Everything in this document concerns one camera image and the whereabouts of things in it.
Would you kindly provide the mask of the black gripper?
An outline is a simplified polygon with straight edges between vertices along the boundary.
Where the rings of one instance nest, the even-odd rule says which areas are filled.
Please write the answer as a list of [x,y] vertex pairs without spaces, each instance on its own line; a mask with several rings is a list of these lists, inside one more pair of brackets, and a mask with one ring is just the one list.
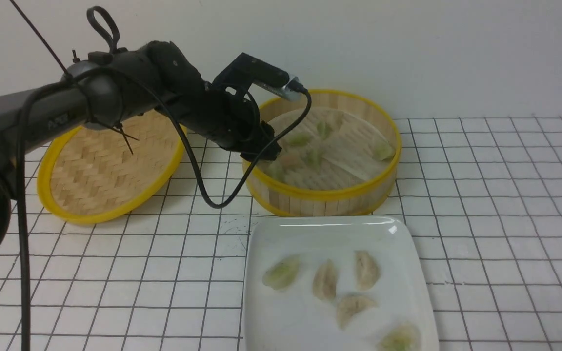
[[263,122],[259,109],[244,98],[254,78],[207,86],[201,78],[172,78],[171,121],[253,161],[273,161],[281,146],[273,141],[274,129]]

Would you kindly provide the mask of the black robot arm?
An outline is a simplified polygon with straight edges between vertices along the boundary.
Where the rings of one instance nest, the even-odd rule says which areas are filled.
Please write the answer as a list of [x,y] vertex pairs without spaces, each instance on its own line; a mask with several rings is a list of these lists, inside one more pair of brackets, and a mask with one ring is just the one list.
[[67,131],[84,124],[115,129],[154,109],[247,161],[274,160],[281,136],[245,94],[253,84],[287,99],[305,91],[297,78],[246,53],[207,82],[174,43],[163,41],[136,51],[89,53],[69,73],[71,80],[0,96],[0,244],[11,200],[25,197],[18,156]]

